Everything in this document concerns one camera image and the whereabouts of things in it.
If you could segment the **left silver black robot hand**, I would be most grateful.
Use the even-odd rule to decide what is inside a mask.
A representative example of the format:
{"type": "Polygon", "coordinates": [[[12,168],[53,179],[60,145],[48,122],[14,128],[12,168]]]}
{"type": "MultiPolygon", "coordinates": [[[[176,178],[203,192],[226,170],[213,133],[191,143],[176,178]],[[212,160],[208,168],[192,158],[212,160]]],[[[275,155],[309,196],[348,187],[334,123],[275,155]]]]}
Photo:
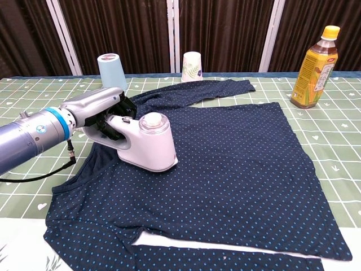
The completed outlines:
{"type": "Polygon", "coordinates": [[[137,106],[125,96],[120,87],[101,88],[68,99],[60,105],[68,110],[76,121],[76,128],[95,126],[96,130],[111,140],[124,139],[105,119],[108,115],[134,118],[137,106]]]}

